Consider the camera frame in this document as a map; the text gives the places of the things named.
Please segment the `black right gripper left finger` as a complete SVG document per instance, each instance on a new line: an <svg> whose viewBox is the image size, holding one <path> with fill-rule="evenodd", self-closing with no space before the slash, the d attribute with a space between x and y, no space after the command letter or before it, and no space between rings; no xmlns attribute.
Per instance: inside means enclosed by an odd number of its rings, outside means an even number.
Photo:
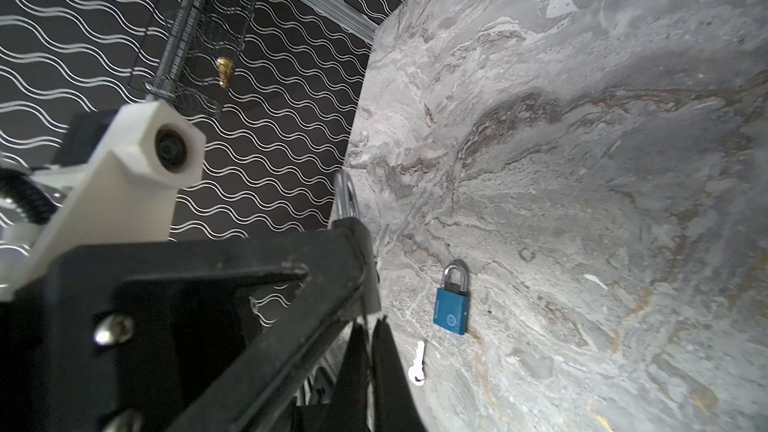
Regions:
<svg viewBox="0 0 768 432"><path fill-rule="evenodd" d="M354 323L331 401L319 431L367 431L367 330Z"/></svg>

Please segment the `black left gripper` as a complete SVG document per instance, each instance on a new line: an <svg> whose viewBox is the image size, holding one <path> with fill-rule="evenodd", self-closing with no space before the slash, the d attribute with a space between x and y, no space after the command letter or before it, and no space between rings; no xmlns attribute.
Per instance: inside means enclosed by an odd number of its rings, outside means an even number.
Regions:
<svg viewBox="0 0 768 432"><path fill-rule="evenodd" d="M83 246L1 309L5 431L163 431L242 353L227 242Z"/></svg>

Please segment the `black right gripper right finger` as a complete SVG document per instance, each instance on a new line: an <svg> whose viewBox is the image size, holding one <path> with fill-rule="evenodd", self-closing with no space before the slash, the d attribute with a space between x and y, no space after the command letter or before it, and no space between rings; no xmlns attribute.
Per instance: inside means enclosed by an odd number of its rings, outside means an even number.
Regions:
<svg viewBox="0 0 768 432"><path fill-rule="evenodd" d="M376 322L371 353L375 430L425 432L385 317Z"/></svg>

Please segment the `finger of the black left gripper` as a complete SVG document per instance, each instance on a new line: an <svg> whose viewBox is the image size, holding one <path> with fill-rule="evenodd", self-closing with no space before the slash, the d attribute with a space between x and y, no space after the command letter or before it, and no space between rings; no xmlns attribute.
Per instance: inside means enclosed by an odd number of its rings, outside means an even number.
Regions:
<svg viewBox="0 0 768 432"><path fill-rule="evenodd" d="M378 310L370 233L144 244L113 293L121 431L266 431L350 323Z"/></svg>

